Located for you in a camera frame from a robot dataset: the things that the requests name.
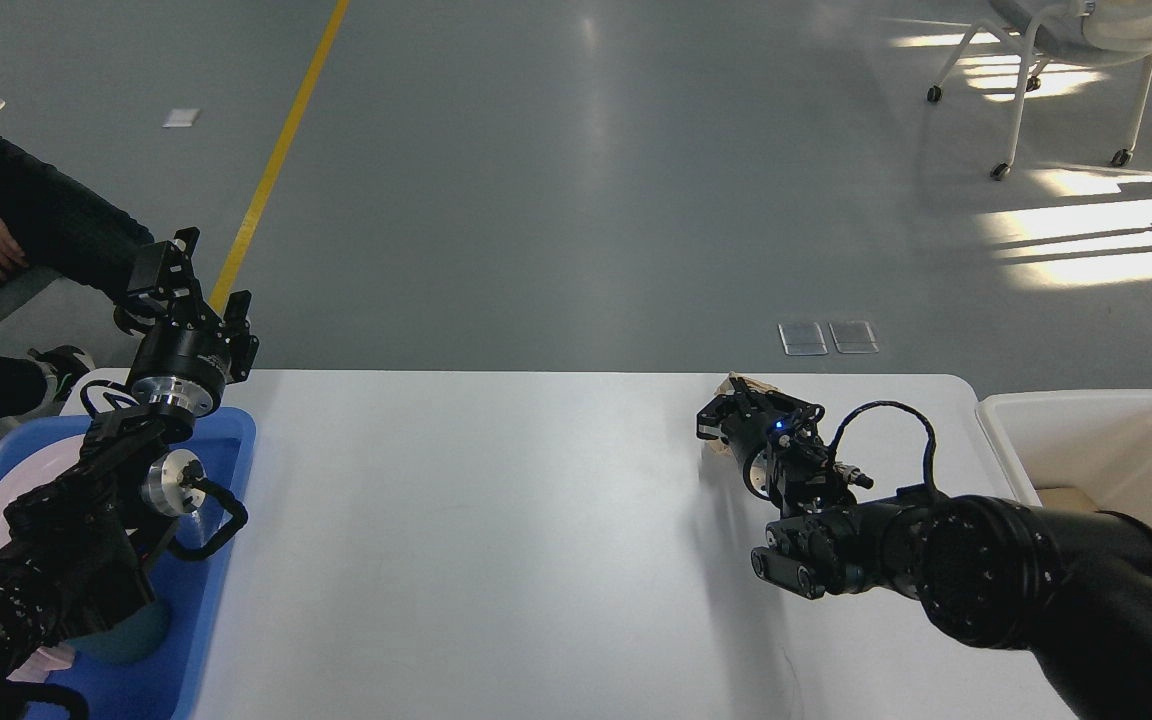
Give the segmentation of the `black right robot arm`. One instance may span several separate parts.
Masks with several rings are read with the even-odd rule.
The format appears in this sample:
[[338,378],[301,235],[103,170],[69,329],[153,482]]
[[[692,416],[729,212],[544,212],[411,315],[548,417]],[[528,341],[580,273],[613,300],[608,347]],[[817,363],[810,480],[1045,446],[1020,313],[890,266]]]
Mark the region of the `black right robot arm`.
[[1152,528],[1123,511],[1039,509],[948,497],[934,480],[927,416],[922,478],[895,497],[838,458],[823,406],[732,376],[696,414],[696,434],[736,460],[751,495],[780,516],[751,552],[760,579],[808,600],[884,588],[978,650],[1026,651],[1082,719],[1152,719]]

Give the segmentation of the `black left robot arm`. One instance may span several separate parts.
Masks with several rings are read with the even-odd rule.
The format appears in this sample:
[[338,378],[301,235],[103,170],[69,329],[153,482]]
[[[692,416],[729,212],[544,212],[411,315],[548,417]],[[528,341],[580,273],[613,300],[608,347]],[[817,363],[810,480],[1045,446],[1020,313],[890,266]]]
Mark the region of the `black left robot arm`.
[[154,602],[161,553],[200,562],[247,525],[247,507],[183,448],[259,351],[250,291],[232,293],[221,313],[202,295],[198,237],[188,227],[138,250],[126,295],[147,306],[147,320],[134,324],[141,348],[116,387],[126,401],[90,414],[76,462],[5,507],[0,719],[22,719],[31,705],[88,719],[76,689],[12,674],[40,647],[109,632]]

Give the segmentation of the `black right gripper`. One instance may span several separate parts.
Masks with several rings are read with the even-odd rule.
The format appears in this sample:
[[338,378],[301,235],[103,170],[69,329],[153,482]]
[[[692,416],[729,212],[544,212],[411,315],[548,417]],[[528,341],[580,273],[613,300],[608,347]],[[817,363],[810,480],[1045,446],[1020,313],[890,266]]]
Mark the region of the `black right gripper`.
[[799,397],[733,389],[696,414],[695,434],[727,444],[755,495],[774,506],[799,506],[810,497],[808,482],[826,465],[827,447],[818,429],[823,415],[823,406]]

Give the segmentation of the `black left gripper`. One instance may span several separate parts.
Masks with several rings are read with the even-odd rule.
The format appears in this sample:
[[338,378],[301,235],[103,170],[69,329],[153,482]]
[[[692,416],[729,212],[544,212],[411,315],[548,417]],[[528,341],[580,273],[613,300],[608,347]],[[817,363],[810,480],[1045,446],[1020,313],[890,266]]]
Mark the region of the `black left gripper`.
[[[165,404],[202,418],[215,411],[228,384],[250,377],[260,340],[251,331],[252,293],[230,293],[221,336],[194,270],[200,228],[185,227],[134,252],[126,290],[126,333],[146,334],[127,387],[142,404]],[[172,323],[175,325],[156,325]]]

